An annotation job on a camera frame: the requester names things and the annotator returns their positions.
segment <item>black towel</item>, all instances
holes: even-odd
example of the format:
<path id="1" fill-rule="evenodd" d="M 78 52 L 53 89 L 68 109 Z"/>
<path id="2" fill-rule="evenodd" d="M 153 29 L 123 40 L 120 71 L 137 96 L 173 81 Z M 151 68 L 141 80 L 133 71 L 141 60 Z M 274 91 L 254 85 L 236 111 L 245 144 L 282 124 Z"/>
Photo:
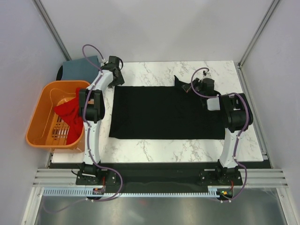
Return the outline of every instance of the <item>black towel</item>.
<path id="1" fill-rule="evenodd" d="M 187 94 L 176 84 L 174 87 L 116 86 L 109 136 L 119 139 L 224 139 L 225 129 L 220 111 L 204 109 L 199 96 Z"/>

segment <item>orange basket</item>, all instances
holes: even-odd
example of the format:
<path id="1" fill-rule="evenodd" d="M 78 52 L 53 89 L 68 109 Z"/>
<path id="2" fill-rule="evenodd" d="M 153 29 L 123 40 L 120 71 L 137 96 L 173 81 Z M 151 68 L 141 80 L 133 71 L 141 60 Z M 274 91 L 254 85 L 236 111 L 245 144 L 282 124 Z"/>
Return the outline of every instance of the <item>orange basket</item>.
<path id="1" fill-rule="evenodd" d="M 46 85 L 31 119 L 26 141 L 36 148 L 74 149 L 84 135 L 66 145 L 69 126 L 55 112 L 54 107 L 76 97 L 76 88 L 86 88 L 86 81 L 54 81 Z"/>

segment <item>marble surface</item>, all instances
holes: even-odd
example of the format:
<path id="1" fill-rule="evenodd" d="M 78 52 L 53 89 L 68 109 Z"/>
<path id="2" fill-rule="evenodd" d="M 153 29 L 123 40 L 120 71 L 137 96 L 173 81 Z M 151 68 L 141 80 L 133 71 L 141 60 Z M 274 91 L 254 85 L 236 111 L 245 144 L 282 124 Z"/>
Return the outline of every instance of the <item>marble surface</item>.
<path id="1" fill-rule="evenodd" d="M 210 68 L 215 89 L 221 94 L 242 92 L 232 61 L 140 62 L 125 63 L 122 70 L 126 86 L 173 86 L 174 75 L 189 82 L 200 67 Z M 102 162 L 211 162 L 222 153 L 224 140 L 120 140 L 110 138 L 113 89 L 105 95 L 105 117 L 100 128 L 99 151 Z M 253 126 L 245 133 L 239 161 L 262 161 L 262 154 Z M 83 153 L 58 153 L 53 163 L 80 163 Z"/>

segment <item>small black object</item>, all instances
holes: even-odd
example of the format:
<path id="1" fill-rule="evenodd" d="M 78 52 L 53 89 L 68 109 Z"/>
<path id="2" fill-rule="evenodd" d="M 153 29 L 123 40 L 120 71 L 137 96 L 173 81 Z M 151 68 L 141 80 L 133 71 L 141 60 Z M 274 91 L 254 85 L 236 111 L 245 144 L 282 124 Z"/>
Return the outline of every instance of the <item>small black object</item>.
<path id="1" fill-rule="evenodd" d="M 192 85 L 190 83 L 186 83 L 181 86 L 182 89 L 186 93 L 192 93 L 195 95 Z M 204 78 L 202 80 L 199 80 L 198 78 L 193 80 L 193 87 L 195 91 L 197 91 L 199 94 L 204 95 L 204 96 L 216 96 L 216 91 L 215 91 L 215 81 L 211 78 Z M 207 109 L 207 98 L 199 96 L 202 107 L 204 109 Z"/>
<path id="2" fill-rule="evenodd" d="M 197 90 L 199 88 L 199 84 L 200 84 L 199 83 L 199 78 L 196 78 L 196 79 L 193 80 L 193 87 L 195 88 L 195 90 Z M 190 91 L 193 91 L 192 90 L 192 85 L 190 83 L 182 85 L 182 88 L 186 93 L 189 93 Z"/>
<path id="3" fill-rule="evenodd" d="M 88 93 L 88 89 L 79 90 L 79 116 L 83 116 L 84 105 Z M 90 98 L 88 99 L 88 101 L 91 99 L 94 99 L 94 104 L 87 105 L 85 118 L 88 121 L 94 121 L 94 123 L 97 123 L 99 120 L 102 120 L 105 115 L 105 105 L 102 91 L 93 90 L 90 94 Z"/>
<path id="4" fill-rule="evenodd" d="M 63 72 L 63 67 L 61 66 L 57 72 L 57 75 L 56 75 L 56 80 L 57 81 L 61 81 L 62 79 L 62 72 Z"/>
<path id="5" fill-rule="evenodd" d="M 104 193 L 104 188 L 93 188 L 93 195 L 103 195 Z"/>
<path id="6" fill-rule="evenodd" d="M 125 83 L 121 70 L 123 68 L 123 61 L 117 56 L 110 56 L 108 58 L 108 63 L 104 64 L 101 69 L 109 70 L 113 74 L 113 81 L 108 85 L 108 88 L 113 86 L 122 85 Z"/>

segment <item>metal frame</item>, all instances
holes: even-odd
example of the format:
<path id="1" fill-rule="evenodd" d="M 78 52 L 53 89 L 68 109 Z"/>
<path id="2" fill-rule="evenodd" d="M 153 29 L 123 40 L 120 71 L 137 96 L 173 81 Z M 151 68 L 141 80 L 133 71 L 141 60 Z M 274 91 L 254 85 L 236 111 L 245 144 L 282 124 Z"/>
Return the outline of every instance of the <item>metal frame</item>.
<path id="1" fill-rule="evenodd" d="M 71 60 L 71 56 L 69 55 L 64 43 L 62 42 L 53 22 L 51 21 L 44 5 L 42 4 L 42 2 L 40 0 L 32 0 L 33 4 L 36 6 L 39 14 L 41 15 L 41 17 L 43 18 L 45 24 L 47 25 L 50 33 L 52 34 L 55 42 L 57 43 L 58 47 L 61 50 L 61 53 L 64 55 L 66 60 Z"/>
<path id="2" fill-rule="evenodd" d="M 54 24 L 52 23 L 45 7 L 43 6 L 40 0 L 32 0 L 32 1 L 37 7 L 39 13 L 41 14 L 44 22 L 46 23 L 49 31 L 51 32 L 54 40 L 58 44 L 64 57 L 66 58 L 66 60 L 71 60 L 71 57 L 68 54 L 68 51 L 65 45 L 63 44 Z M 235 64 L 238 77 L 242 85 L 242 89 L 247 96 L 250 107 L 254 111 L 254 115 L 257 115 L 257 111 L 251 99 L 251 94 L 249 93 L 247 87 L 247 81 L 245 79 L 245 76 L 241 68 L 244 65 L 253 47 L 255 46 L 258 38 L 261 36 L 271 16 L 273 15 L 276 8 L 278 7 L 279 3 L 280 0 L 272 1 L 266 14 L 264 15 L 264 18 L 259 24 L 254 36 L 252 37 L 248 47 L 246 48 L 241 60 L 239 61 L 239 63 Z M 260 121 L 257 117 L 254 117 L 254 128 L 255 128 L 256 135 L 258 137 L 259 144 L 261 146 L 263 158 L 268 159 L 268 153 L 267 153 L 268 149 L 263 138 L 263 132 L 261 129 Z M 52 155 L 53 155 L 52 153 L 49 154 L 49 160 L 47 162 L 46 167 L 49 167 Z M 244 179 L 245 172 L 243 170 L 240 170 L 240 172 L 241 172 L 242 179 Z M 22 225 L 35 223 L 38 214 L 38 208 L 41 204 L 41 197 L 44 193 L 45 188 L 48 189 L 57 188 L 57 187 L 70 188 L 70 189 L 90 188 L 89 186 L 77 186 L 75 184 L 75 181 L 76 181 L 76 176 L 74 176 L 71 173 L 70 169 L 38 169 L 36 177 L 34 179 L 30 198 L 26 207 L 26 211 L 22 220 Z M 210 186 L 209 188 L 227 188 L 227 187 Z M 297 212 L 295 211 L 296 208 L 293 203 L 293 198 L 291 197 L 290 190 L 288 188 L 284 173 L 281 169 L 248 169 L 248 180 L 247 180 L 246 188 L 276 188 L 287 223 L 289 225 L 295 225 L 295 224 L 300 225 Z"/>
<path id="3" fill-rule="evenodd" d="M 263 132 L 262 132 L 262 128 L 261 128 L 262 126 L 261 126 L 261 123 L 259 121 L 259 118 L 256 116 L 257 115 L 257 109 L 256 109 L 256 107 L 253 103 L 252 98 L 251 98 L 251 94 L 250 94 L 248 86 L 247 86 L 246 78 L 245 78 L 239 64 L 235 63 L 234 65 L 235 65 L 236 71 L 238 73 L 238 77 L 239 77 L 239 80 L 240 80 L 240 84 L 242 86 L 242 90 L 246 95 L 246 98 L 248 100 L 248 103 L 250 105 L 251 110 L 253 111 L 253 115 L 254 115 L 253 127 L 254 127 L 254 130 L 255 130 L 255 133 L 256 133 L 256 136 L 257 136 L 257 139 L 258 139 L 258 143 L 261 147 L 262 157 L 263 157 L 264 160 L 269 159 L 269 157 L 268 157 L 268 148 L 267 148 L 266 142 L 264 140 Z"/>
<path id="4" fill-rule="evenodd" d="M 243 170 L 240 171 L 242 178 L 244 179 L 245 172 Z M 22 220 L 22 225 L 35 223 L 38 215 L 38 209 L 41 204 L 41 197 L 44 193 L 45 195 L 53 195 L 51 194 L 51 190 L 54 190 L 59 196 L 84 196 L 85 194 L 82 190 L 86 191 L 90 190 L 91 187 L 95 188 L 95 186 L 77 186 L 75 185 L 75 181 L 76 176 L 71 173 L 70 169 L 38 169 Z M 211 197 L 215 195 L 217 188 L 222 189 L 228 187 L 210 186 L 209 193 L 207 195 L 202 193 L 174 193 L 173 195 L 164 193 L 161 195 L 127 193 L 120 195 L 120 197 Z M 294 210 L 295 207 L 293 206 L 290 191 L 284 173 L 281 169 L 248 169 L 248 180 L 245 188 L 276 188 L 287 224 L 299 224 L 298 215 Z"/>
<path id="5" fill-rule="evenodd" d="M 43 187 L 33 187 L 27 202 L 27 206 L 24 212 L 23 220 L 21 225 L 33 225 L 35 224 L 38 209 L 41 204 L 44 188 Z"/>
<path id="6" fill-rule="evenodd" d="M 269 6 L 266 14 L 264 15 L 261 23 L 259 24 L 254 36 L 252 37 L 247 49 L 245 50 L 242 58 L 239 61 L 239 66 L 242 67 L 249 55 L 249 53 L 252 51 L 254 45 L 256 44 L 258 38 L 260 37 L 260 35 L 262 34 L 263 30 L 265 29 L 267 23 L 269 22 L 271 16 L 273 15 L 275 9 L 277 8 L 277 6 L 279 5 L 281 0 L 273 0 L 271 5 Z"/>
<path id="7" fill-rule="evenodd" d="M 246 188 L 287 188 L 284 173 L 281 169 L 248 169 Z M 245 172 L 240 169 L 242 179 Z M 84 187 L 75 184 L 76 176 L 70 169 L 38 169 L 33 187 Z M 210 188 L 228 188 L 228 186 L 210 186 Z"/>

